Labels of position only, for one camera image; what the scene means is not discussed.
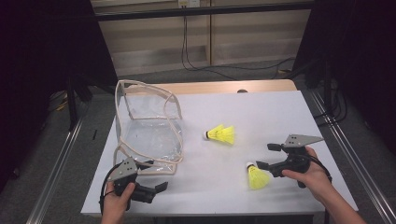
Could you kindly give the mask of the yellow shuttlecock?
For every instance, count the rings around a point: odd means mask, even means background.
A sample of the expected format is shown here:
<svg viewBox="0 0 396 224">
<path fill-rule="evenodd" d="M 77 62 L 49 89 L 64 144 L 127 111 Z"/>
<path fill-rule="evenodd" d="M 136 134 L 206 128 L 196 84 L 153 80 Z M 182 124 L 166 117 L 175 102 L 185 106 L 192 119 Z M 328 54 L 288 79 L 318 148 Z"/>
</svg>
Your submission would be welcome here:
<svg viewBox="0 0 396 224">
<path fill-rule="evenodd" d="M 222 131 L 224 129 L 224 125 L 220 124 L 218 126 L 216 126 L 215 128 L 212 128 L 209 131 L 206 131 L 203 133 L 203 138 L 205 140 L 220 140 L 220 134 L 219 132 Z"/>
<path fill-rule="evenodd" d="M 262 189 L 270 181 L 270 177 L 252 162 L 247 163 L 248 185 L 251 189 Z"/>
<path fill-rule="evenodd" d="M 234 143 L 234 126 L 224 127 L 220 125 L 214 132 L 214 137 L 220 142 L 232 145 Z"/>
</svg>

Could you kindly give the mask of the aluminium floor rail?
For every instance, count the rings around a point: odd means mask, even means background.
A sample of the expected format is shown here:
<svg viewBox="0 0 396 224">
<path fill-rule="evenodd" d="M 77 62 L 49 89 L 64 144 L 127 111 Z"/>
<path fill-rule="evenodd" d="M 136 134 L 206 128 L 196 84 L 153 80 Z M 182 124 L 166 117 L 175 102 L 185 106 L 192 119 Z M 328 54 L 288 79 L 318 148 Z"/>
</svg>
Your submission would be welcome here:
<svg viewBox="0 0 396 224">
<path fill-rule="evenodd" d="M 346 135 L 342 131 L 337 121 L 326 113 L 324 100 L 318 92 L 313 91 L 310 93 L 310 95 L 315 102 L 318 110 L 321 113 L 324 113 L 325 124 L 329 127 L 339 147 L 343 150 L 345 157 L 347 158 L 349 164 L 354 170 L 357 178 L 361 182 L 363 188 L 365 189 L 366 193 L 368 194 L 370 200 L 374 204 L 375 209 L 383 219 L 384 223 L 396 224 L 396 213 L 390 206 L 388 199 L 385 197 L 382 190 L 368 173 L 367 169 L 361 162 L 361 159 L 354 150 L 353 146 L 348 141 Z"/>
<path fill-rule="evenodd" d="M 73 146 L 78 137 L 79 131 L 82 126 L 82 121 L 87 114 L 89 109 L 89 103 L 80 103 L 77 109 L 77 121 L 74 127 L 68 132 L 64 141 L 63 147 L 60 154 L 52 167 L 49 174 L 49 178 L 46 181 L 44 188 L 42 189 L 35 205 L 30 213 L 25 224 L 41 224 L 50 206 L 50 202 L 57 188 L 61 175 L 64 171 L 64 167 L 68 161 L 69 155 L 73 149 Z"/>
</svg>

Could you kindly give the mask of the black metal crossbar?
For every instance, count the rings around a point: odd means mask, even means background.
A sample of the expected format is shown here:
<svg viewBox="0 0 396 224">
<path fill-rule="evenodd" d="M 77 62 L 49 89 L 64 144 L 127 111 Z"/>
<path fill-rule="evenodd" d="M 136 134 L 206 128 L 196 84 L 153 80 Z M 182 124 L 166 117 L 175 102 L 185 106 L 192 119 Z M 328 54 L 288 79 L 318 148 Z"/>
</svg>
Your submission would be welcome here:
<svg viewBox="0 0 396 224">
<path fill-rule="evenodd" d="M 195 7 L 184 9 L 158 9 L 150 11 L 98 13 L 94 16 L 97 21 L 123 21 L 140 19 L 157 19 L 186 16 L 205 16 L 234 13 L 271 12 L 311 9 L 314 1 L 276 3 L 260 5 L 226 6 L 226 7 Z"/>
</svg>

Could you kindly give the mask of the person's left hand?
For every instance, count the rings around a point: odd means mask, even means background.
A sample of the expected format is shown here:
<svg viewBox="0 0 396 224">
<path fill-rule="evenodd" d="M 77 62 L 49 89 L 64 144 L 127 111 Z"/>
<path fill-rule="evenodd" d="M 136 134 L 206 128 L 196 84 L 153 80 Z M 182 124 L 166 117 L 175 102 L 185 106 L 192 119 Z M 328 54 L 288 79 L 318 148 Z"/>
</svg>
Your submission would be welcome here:
<svg viewBox="0 0 396 224">
<path fill-rule="evenodd" d="M 130 197 L 134 192 L 134 183 L 129 183 L 121 196 L 117 196 L 114 190 L 114 184 L 112 182 L 106 183 L 106 196 L 104 198 L 104 211 L 103 217 L 124 217 L 124 213 L 127 208 L 127 204 L 130 201 Z"/>
</svg>

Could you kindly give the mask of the black metal stand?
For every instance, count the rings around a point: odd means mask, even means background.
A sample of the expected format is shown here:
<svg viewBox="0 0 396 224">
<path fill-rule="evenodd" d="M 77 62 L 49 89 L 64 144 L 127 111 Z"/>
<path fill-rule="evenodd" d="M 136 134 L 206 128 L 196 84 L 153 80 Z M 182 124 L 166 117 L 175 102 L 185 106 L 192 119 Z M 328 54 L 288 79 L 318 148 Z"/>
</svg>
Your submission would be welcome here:
<svg viewBox="0 0 396 224">
<path fill-rule="evenodd" d="M 72 131 L 78 123 L 78 109 L 76 97 L 78 96 L 81 102 L 86 103 L 92 99 L 92 93 L 89 90 L 88 79 L 82 74 L 70 76 L 67 79 L 66 87 L 70 118 L 69 130 Z"/>
</svg>

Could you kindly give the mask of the wooden table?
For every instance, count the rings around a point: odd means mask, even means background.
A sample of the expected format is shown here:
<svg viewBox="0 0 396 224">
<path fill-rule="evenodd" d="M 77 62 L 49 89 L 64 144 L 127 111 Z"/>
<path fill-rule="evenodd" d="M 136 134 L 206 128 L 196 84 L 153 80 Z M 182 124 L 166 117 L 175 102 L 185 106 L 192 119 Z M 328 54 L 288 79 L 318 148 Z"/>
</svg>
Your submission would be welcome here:
<svg viewBox="0 0 396 224">
<path fill-rule="evenodd" d="M 167 83 L 151 84 L 150 86 L 166 89 L 175 95 L 297 90 L 294 82 L 289 79 Z M 133 85 L 125 88 L 124 92 L 127 94 L 144 93 L 146 91 L 154 93 L 154 90 L 149 88 L 150 86 Z"/>
</svg>

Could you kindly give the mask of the transparent bag with beige trim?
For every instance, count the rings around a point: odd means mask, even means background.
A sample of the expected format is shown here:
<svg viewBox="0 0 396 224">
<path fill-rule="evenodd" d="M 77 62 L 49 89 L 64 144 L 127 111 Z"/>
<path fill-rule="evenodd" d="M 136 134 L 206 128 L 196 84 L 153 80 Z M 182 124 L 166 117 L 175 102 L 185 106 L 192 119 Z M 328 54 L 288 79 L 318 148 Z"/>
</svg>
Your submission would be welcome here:
<svg viewBox="0 0 396 224">
<path fill-rule="evenodd" d="M 149 87 L 154 93 L 127 94 L 124 89 L 150 86 L 136 80 L 120 80 L 115 89 L 117 146 L 113 162 L 127 158 L 154 161 L 144 175 L 172 175 L 183 160 L 183 117 L 177 97 L 170 91 Z"/>
</svg>

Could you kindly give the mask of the white table sheet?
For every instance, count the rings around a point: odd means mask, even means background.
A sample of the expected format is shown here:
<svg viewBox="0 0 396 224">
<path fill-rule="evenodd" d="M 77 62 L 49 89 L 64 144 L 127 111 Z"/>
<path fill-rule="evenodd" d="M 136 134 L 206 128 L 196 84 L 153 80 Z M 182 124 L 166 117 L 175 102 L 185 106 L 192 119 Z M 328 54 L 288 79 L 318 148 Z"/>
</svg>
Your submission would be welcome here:
<svg viewBox="0 0 396 224">
<path fill-rule="evenodd" d="M 172 175 L 143 175 L 143 186 L 168 183 L 152 203 L 133 202 L 133 217 L 297 215 L 322 211 L 308 189 L 276 177 L 257 190 L 248 186 L 248 162 L 275 163 L 283 152 L 270 151 L 290 134 L 320 131 L 299 91 L 180 94 L 184 158 Z M 203 133 L 234 126 L 234 143 L 205 140 Z"/>
</svg>

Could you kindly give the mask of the white wall socket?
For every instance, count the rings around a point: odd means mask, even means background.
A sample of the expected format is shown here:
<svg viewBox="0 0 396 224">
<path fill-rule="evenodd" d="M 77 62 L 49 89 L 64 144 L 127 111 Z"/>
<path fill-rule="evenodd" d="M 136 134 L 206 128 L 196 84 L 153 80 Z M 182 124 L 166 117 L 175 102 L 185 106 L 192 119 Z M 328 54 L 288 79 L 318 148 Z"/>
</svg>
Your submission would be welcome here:
<svg viewBox="0 0 396 224">
<path fill-rule="evenodd" d="M 177 0 L 179 8 L 187 7 L 199 7 L 201 5 L 200 0 Z"/>
</svg>

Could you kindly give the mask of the dark curtain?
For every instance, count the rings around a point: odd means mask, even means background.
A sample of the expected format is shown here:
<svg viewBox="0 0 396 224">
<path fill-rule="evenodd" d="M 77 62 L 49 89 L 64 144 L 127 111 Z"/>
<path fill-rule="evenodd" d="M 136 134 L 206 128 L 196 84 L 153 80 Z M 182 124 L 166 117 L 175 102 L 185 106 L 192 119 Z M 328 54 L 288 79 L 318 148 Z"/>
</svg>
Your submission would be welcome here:
<svg viewBox="0 0 396 224">
<path fill-rule="evenodd" d="M 313 0 L 293 68 L 315 87 L 326 65 L 396 155 L 396 0 Z"/>
<path fill-rule="evenodd" d="M 33 147 L 57 91 L 89 101 L 117 75 L 91 0 L 0 0 L 0 192 Z"/>
</svg>

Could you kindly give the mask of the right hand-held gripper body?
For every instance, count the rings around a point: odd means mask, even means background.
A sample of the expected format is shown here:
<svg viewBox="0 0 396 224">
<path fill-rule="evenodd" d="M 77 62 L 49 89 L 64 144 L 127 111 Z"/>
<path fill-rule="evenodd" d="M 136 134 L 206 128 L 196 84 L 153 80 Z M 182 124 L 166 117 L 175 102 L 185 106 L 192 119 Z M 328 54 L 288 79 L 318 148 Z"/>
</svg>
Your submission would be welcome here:
<svg viewBox="0 0 396 224">
<path fill-rule="evenodd" d="M 282 144 L 287 158 L 284 161 L 270 164 L 269 172 L 273 177 L 283 177 L 283 170 L 305 173 L 314 159 L 307 153 L 306 146 L 323 141 L 322 137 L 303 134 L 290 134 Z"/>
</svg>

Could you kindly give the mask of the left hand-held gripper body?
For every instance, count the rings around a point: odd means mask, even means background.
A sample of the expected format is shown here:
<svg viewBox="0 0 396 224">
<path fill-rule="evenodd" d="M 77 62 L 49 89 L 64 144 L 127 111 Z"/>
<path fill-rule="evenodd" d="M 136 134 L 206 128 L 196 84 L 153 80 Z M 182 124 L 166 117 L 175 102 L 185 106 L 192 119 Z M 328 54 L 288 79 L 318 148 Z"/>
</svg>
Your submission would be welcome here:
<svg viewBox="0 0 396 224">
<path fill-rule="evenodd" d="M 140 164 L 137 164 L 133 158 L 127 158 L 124 161 L 115 165 L 113 171 L 107 178 L 108 182 L 113 183 L 113 192 L 117 196 L 121 196 L 126 190 L 126 187 L 130 183 L 134 183 L 134 191 L 127 201 L 126 210 L 130 209 L 131 201 L 137 201 L 141 203 L 152 203 L 154 197 L 157 194 L 156 189 L 141 186 L 136 182 L 138 171 L 142 168 Z"/>
</svg>

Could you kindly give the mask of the person's right hand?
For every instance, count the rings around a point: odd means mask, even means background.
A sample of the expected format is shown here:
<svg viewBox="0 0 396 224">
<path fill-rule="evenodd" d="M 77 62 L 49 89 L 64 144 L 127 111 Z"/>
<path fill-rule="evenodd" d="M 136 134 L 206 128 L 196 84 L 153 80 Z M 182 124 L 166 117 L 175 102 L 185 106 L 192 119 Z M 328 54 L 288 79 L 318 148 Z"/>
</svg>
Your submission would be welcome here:
<svg viewBox="0 0 396 224">
<path fill-rule="evenodd" d="M 298 173 L 292 170 L 283 170 L 282 175 L 297 180 L 306 185 L 313 196 L 320 202 L 332 191 L 332 183 L 328 179 L 325 171 L 313 161 L 305 173 Z"/>
</svg>

